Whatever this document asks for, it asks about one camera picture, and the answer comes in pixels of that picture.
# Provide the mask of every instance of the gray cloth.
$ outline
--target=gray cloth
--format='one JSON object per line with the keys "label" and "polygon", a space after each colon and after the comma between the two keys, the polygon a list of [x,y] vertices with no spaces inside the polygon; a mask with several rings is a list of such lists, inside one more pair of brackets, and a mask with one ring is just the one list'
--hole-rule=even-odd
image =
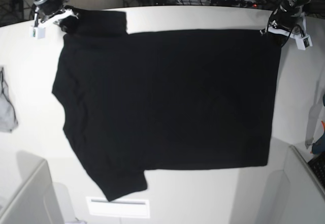
{"label": "gray cloth", "polygon": [[9,100],[5,71],[3,67],[0,67],[0,132],[11,132],[17,126],[15,109]]}

